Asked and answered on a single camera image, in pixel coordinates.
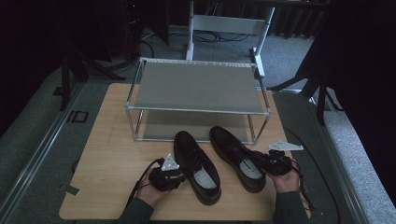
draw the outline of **sleeve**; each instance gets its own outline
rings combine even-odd
[[[122,212],[117,224],[148,223],[154,208],[143,200],[134,197]]]
[[[278,193],[276,195],[273,220],[275,224],[309,223],[299,192]]]

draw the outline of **dress shoe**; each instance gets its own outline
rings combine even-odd
[[[253,156],[254,151],[219,126],[210,129],[210,142],[216,153],[233,167],[239,181],[248,192],[262,191],[266,182],[265,172]]]
[[[219,201],[220,179],[213,162],[187,132],[176,134],[174,143],[175,160],[190,181],[198,200],[205,205]]]

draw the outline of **leather shoe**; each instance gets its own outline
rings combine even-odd
[[[248,149],[227,130],[215,126],[210,129],[210,142],[216,153],[236,171],[243,187],[251,193],[262,191],[265,187],[265,172]]]
[[[221,195],[218,171],[195,139],[185,131],[177,133],[174,151],[175,160],[190,181],[198,200],[205,205],[218,202]]]

